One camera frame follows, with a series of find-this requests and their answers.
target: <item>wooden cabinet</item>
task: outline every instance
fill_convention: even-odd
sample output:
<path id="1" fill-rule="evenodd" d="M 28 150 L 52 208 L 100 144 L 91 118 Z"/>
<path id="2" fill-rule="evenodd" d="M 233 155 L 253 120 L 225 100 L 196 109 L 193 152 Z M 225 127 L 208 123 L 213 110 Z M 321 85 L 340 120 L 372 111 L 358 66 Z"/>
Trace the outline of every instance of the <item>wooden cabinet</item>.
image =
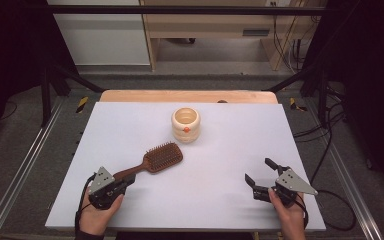
<path id="1" fill-rule="evenodd" d="M 324 5 L 322 2 L 324 1 L 291 0 L 288 6 L 322 6 Z M 140 4 L 264 7 L 267 3 L 266 0 L 140 0 Z M 317 23 L 309 16 L 147 14 L 143 18 L 153 69 L 155 69 L 160 38 L 258 38 L 264 45 L 272 69 L 277 70 L 282 62 L 281 54 L 285 54 L 289 49 L 289 41 L 311 38 L 317 28 Z M 279 39 L 280 52 L 274 46 L 274 33 Z"/>

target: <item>gray carpet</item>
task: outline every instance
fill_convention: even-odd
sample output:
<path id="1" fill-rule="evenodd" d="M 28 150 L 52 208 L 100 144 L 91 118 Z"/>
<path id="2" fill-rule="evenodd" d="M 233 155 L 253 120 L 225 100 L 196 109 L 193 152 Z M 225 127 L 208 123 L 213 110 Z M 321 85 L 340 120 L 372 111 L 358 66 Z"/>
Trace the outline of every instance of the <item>gray carpet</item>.
<path id="1" fill-rule="evenodd" d="M 264 89 L 276 82 L 276 80 L 259 80 L 252 76 L 238 75 L 236 77 L 235 80 L 234 76 L 219 76 L 218 78 L 214 78 L 214 76 L 201 76 L 200 78 L 164 76 L 159 79 L 155 76 L 106 76 L 103 77 L 103 80 L 95 79 L 95 82 L 104 88 L 111 89 L 248 90 Z M 82 113 L 75 113 L 77 104 L 83 96 L 88 96 L 89 101 Z M 75 88 L 69 97 L 64 97 L 62 112 L 1 228 L 0 234 L 6 234 L 6 236 L 2 235 L 2 239 L 9 239 L 8 235 L 12 234 L 24 234 L 21 236 L 25 238 L 32 235 L 72 236 L 71 232 L 46 229 L 44 224 L 50 211 L 49 206 L 56 198 L 76 151 L 76 142 L 81 140 L 81 132 L 85 129 L 93 103 L 99 99 L 99 96 L 86 89 Z M 307 102 L 314 99 L 300 98 L 296 88 L 293 87 L 279 92 L 277 97 L 279 102 L 284 105 L 292 132 L 307 130 L 317 124 L 309 111 L 291 110 L 289 106 L 290 97 L 294 97 L 297 105 L 302 107 L 308 107 Z M 0 199 L 34 140 L 41 121 L 40 89 L 34 88 L 20 93 L 11 101 L 17 103 L 16 111 L 0 122 Z M 14 105 L 9 103 L 7 108 L 9 113 Z M 347 168 L 384 237 L 384 176 L 380 172 L 367 169 L 364 154 L 347 123 L 339 121 L 333 129 L 333 142 L 345 160 Z M 299 140 L 311 139 L 319 135 L 320 133 L 316 132 Z M 310 142 L 297 142 L 297 147 L 307 175 L 310 177 L 322 156 L 325 144 L 322 139 L 318 138 Z M 317 189 L 326 189 L 346 198 L 329 156 L 320 168 L 313 185 Z M 339 227 L 351 224 L 352 215 L 344 203 L 323 193 L 317 197 L 317 200 L 326 221 Z M 350 231 L 343 232 L 328 227 L 326 232 L 308 233 L 307 237 L 308 239 L 366 239 L 358 223 Z M 276 233 L 262 233 L 260 238 L 277 239 Z"/>

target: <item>hairbrush handle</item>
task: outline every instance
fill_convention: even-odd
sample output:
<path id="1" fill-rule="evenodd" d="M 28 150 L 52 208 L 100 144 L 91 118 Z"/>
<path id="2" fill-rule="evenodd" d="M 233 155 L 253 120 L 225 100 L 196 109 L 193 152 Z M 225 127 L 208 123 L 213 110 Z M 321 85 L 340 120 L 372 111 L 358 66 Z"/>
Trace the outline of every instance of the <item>hairbrush handle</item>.
<path id="1" fill-rule="evenodd" d="M 141 165 L 138 165 L 136 167 L 132 167 L 123 171 L 120 171 L 113 175 L 116 181 L 121 180 L 131 174 L 136 174 L 140 171 L 146 170 L 148 168 L 148 163 L 146 161 L 143 161 Z"/>

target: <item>white tabletop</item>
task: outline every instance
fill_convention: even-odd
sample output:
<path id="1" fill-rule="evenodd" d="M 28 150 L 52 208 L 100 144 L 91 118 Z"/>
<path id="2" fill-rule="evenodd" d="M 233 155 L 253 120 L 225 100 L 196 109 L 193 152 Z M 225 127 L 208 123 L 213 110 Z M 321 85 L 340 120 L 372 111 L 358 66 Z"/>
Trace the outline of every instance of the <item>white tabletop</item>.
<path id="1" fill-rule="evenodd" d="M 171 134 L 171 114 L 192 107 L 201 114 L 201 135 L 182 144 Z M 139 165 L 147 150 L 178 143 L 181 163 L 157 174 L 140 172 L 109 223 L 118 230 L 264 231 L 279 229 L 270 203 L 253 199 L 257 185 L 274 185 L 266 157 L 290 166 L 308 182 L 280 104 L 96 103 L 46 227 L 74 227 L 81 191 L 104 166 L 110 173 Z M 325 230 L 315 198 L 305 195 L 307 230 Z"/>

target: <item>hairbrush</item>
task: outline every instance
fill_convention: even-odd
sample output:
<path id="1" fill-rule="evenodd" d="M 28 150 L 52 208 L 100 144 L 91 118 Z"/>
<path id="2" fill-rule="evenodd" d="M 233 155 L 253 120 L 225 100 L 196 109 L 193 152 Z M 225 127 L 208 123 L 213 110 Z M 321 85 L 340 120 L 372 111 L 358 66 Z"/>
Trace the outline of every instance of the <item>hairbrush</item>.
<path id="1" fill-rule="evenodd" d="M 120 171 L 114 174 L 114 178 L 115 180 L 120 180 L 143 170 L 147 170 L 150 173 L 157 173 L 179 163 L 182 159 L 183 154 L 179 146 L 175 143 L 167 142 L 147 151 L 143 156 L 142 164 Z"/>

